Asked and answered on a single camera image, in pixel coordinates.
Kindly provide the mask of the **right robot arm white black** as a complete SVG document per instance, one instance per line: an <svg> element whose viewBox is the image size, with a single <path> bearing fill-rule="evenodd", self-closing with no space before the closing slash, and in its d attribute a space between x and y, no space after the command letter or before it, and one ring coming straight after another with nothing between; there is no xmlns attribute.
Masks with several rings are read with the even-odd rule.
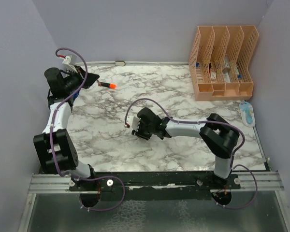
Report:
<svg viewBox="0 0 290 232"><path fill-rule="evenodd" d="M145 140L152 135L160 139L172 137L201 138L215 157L213 185L218 189L230 183L232 154L240 136L239 131L232 127L218 114L211 114L203 123L173 118L160 118L149 108L143 108L137 116L128 116L127 127L132 134Z"/></svg>

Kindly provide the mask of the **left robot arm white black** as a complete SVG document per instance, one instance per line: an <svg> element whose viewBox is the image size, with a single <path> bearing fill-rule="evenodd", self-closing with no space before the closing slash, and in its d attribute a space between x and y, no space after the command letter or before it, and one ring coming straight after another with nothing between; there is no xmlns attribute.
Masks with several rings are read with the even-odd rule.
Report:
<svg viewBox="0 0 290 232"><path fill-rule="evenodd" d="M85 190L93 190L97 185L95 171L89 164L82 163L68 134L67 126L72 114L73 103L79 95L85 71L76 66L76 72L65 72L52 67L44 72L49 84L47 96L50 116L48 123L33 143L45 174L69 175L81 178L80 185Z"/></svg>

